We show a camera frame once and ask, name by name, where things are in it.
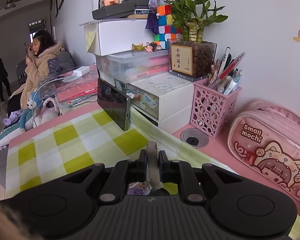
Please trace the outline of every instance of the smartphone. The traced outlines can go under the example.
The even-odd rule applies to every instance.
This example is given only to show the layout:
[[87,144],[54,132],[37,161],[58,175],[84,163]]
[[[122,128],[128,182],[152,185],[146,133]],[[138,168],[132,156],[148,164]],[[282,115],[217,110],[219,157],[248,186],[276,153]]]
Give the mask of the smartphone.
[[26,54],[27,54],[27,56],[29,57],[26,43],[25,43],[25,49],[26,49]]
[[130,98],[101,78],[98,78],[98,104],[122,130],[128,130]]

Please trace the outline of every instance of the pencil case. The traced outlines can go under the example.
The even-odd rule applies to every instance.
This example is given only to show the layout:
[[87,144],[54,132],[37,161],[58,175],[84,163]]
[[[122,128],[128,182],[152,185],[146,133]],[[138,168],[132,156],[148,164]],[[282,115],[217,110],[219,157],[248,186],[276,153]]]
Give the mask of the pencil case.
[[282,106],[252,101],[233,121],[227,140],[241,162],[300,201],[300,117]]

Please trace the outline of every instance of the blue plush toy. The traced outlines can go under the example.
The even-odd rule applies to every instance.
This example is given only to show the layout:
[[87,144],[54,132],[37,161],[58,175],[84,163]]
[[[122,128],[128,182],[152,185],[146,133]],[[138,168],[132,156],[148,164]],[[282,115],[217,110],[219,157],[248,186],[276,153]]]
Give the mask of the blue plush toy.
[[37,108],[41,109],[43,105],[43,102],[39,99],[38,93],[35,97],[34,95],[35,92],[31,93],[27,102],[28,108],[22,112],[19,121],[4,128],[0,133],[0,147],[8,145],[11,139],[33,128],[34,119],[32,116],[32,106],[35,110]]

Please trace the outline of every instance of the ceiling fan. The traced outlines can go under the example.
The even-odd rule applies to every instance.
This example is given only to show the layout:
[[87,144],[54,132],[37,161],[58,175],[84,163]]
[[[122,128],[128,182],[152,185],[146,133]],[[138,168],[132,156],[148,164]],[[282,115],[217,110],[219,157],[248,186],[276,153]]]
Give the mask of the ceiling fan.
[[0,10],[2,10],[3,8],[5,9],[5,10],[8,10],[8,9],[10,9],[10,8],[15,8],[15,2],[19,2],[19,1],[22,1],[22,0],[7,0],[7,2],[6,3],[4,3],[4,4],[1,4],[1,5],[4,5]]

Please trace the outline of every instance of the stack of rubik's cubes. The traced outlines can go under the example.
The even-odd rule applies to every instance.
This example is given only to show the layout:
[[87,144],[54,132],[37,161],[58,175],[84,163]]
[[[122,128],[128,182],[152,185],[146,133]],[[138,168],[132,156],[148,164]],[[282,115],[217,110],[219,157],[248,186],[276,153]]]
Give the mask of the stack of rubik's cubes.
[[154,36],[154,41],[163,49],[168,49],[168,39],[181,39],[182,30],[172,25],[174,19],[171,15],[171,5],[158,6],[157,15],[159,16],[159,34]]

